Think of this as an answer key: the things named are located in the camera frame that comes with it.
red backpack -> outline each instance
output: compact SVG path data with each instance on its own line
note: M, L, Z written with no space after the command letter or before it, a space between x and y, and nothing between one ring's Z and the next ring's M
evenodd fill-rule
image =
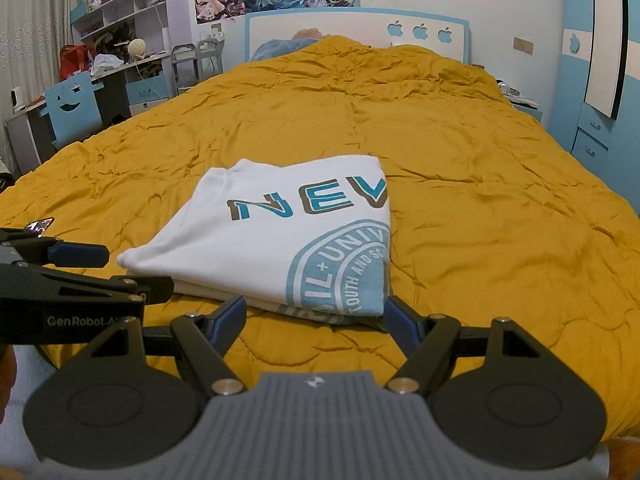
M89 70L89 54L95 58L92 45L65 45L60 49L60 81L71 77L78 70Z

curtain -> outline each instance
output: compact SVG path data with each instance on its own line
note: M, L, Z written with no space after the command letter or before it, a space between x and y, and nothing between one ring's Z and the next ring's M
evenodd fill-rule
M60 48L72 42L69 0L0 0L0 117L13 114L11 88L25 102L60 80ZM0 128L0 158L17 168L6 130Z

yellow comforter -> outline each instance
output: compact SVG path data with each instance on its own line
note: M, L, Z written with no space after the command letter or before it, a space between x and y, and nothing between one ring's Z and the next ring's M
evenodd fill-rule
M382 162L398 296L476 326L513 317L602 396L606 436L640 431L640 221L484 71L419 47L331 37L239 66L61 150L0 196L0 225L54 216L48 235L110 248L107 267L86 270L107 277L210 167L344 153ZM213 307L174 296L145 323ZM77 350L48 349L58 365ZM247 384L358 368L383 383L403 361L388 335L258 310L226 356Z

wardrobe door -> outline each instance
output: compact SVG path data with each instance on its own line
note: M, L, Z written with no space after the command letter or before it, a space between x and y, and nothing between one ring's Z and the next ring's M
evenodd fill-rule
M585 102L615 118L620 92L623 0L594 0L591 68Z

metal screw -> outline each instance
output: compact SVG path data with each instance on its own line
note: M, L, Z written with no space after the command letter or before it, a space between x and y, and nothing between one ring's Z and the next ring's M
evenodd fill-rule
M244 384L238 379L218 379L211 385L211 389L219 395L231 396L244 390Z
M396 394L413 394L420 388L420 383L411 377L396 377L391 379L386 387Z

